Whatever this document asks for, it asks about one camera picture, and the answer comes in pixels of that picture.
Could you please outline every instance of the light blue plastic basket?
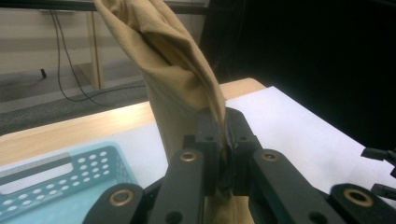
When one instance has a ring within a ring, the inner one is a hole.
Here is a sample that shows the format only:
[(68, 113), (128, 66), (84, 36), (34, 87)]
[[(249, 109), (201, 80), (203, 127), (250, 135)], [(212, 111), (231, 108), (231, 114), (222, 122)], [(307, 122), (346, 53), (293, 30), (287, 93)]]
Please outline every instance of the light blue plastic basket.
[(100, 195), (119, 183), (136, 183), (119, 147), (103, 143), (0, 173), (0, 186), (59, 167), (70, 172), (15, 192), (0, 192), (0, 223), (81, 223)]

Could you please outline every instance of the wooden table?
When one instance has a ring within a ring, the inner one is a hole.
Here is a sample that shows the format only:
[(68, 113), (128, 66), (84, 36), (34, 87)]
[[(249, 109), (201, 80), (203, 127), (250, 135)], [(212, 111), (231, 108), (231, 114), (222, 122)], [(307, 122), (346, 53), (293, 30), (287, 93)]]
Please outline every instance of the wooden table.
[[(226, 99), (265, 87), (252, 78), (220, 85)], [(0, 136), (0, 166), (153, 122), (149, 102)]]

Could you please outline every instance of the black cable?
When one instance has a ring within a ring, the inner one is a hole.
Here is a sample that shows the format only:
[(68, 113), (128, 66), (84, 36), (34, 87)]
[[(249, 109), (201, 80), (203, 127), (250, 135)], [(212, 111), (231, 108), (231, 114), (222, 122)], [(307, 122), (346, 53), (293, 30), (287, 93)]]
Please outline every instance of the black cable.
[[(100, 95), (100, 94), (104, 94), (104, 93), (108, 93), (108, 92), (112, 92), (112, 91), (121, 91), (121, 90), (126, 90), (126, 89), (133, 89), (133, 88), (139, 88), (139, 87), (146, 87), (146, 85), (139, 85), (139, 86), (132, 86), (132, 87), (124, 87), (124, 88), (118, 88), (118, 89), (115, 89), (115, 90), (102, 91), (102, 92), (96, 93), (96, 94), (94, 94), (94, 95), (92, 95), (92, 96), (89, 96), (89, 95), (82, 89), (81, 84), (80, 84), (80, 82), (79, 82), (79, 80), (78, 80), (78, 77), (77, 77), (77, 75), (76, 75), (76, 72), (75, 72), (74, 69), (73, 69), (73, 64), (72, 64), (72, 62), (71, 62), (70, 55), (69, 55), (69, 53), (68, 53), (68, 50), (67, 50), (67, 47), (66, 47), (66, 44), (65, 44), (64, 32), (63, 32), (61, 23), (59, 22), (58, 15), (56, 14), (55, 11), (52, 11), (52, 10), (50, 11), (50, 15), (51, 15), (51, 17), (52, 17), (52, 21), (53, 21), (53, 24), (54, 24), (54, 27), (55, 27), (56, 42), (57, 42), (57, 48), (58, 48), (58, 85), (59, 85), (59, 88), (60, 88), (60, 90), (61, 90), (62, 95), (64, 96), (64, 98), (66, 98), (67, 100), (72, 101), (72, 102), (82, 102), (82, 101), (90, 100), (91, 102), (93, 102), (94, 104), (99, 105), (99, 106), (120, 107), (120, 105), (103, 105), (103, 104), (99, 104), (99, 103), (95, 102), (92, 98), (95, 97), (95, 96), (98, 96), (98, 95)], [(76, 80), (76, 82), (77, 82), (77, 84), (78, 84), (78, 87), (79, 87), (80, 91), (81, 91), (81, 92), (84, 94), (84, 96), (85, 96), (84, 99), (77, 99), (77, 100), (71, 99), (70, 97), (68, 97), (68, 96), (64, 93), (64, 89), (62, 88), (62, 84), (61, 84), (61, 75), (60, 75), (60, 74), (61, 74), (61, 72), (60, 72), (60, 71), (61, 71), (61, 69), (60, 69), (60, 68), (61, 68), (61, 48), (60, 48), (60, 43), (59, 43), (58, 27), (59, 27), (59, 30), (60, 30), (60, 32), (61, 32), (62, 41), (63, 41), (63, 43), (64, 43), (64, 52), (66, 53), (67, 60), (68, 60), (68, 62), (69, 62), (69, 65), (70, 65), (70, 68), (71, 68), (71, 70), (72, 70), (73, 76), (74, 76), (74, 78), (75, 78), (75, 80)]]

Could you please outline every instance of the dark background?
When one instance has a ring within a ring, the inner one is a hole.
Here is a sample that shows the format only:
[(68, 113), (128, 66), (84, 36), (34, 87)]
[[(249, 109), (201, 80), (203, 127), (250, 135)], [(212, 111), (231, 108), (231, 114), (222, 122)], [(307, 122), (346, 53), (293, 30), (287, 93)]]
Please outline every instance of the dark background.
[(367, 147), (396, 147), (396, 2), (211, 6), (234, 8), (206, 17), (200, 46), (220, 82), (254, 77)]

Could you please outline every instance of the beige fabric bag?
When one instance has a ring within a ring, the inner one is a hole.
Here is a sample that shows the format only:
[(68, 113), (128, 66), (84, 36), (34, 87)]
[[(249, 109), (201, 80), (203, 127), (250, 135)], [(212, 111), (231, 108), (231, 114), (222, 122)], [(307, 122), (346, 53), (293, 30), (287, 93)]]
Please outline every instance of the beige fabric bag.
[[(148, 98), (168, 160), (194, 134), (198, 110), (210, 107), (221, 126), (225, 100), (191, 35), (163, 0), (95, 0), (126, 54), (144, 72)], [(253, 223), (247, 199), (206, 200), (206, 223)]]

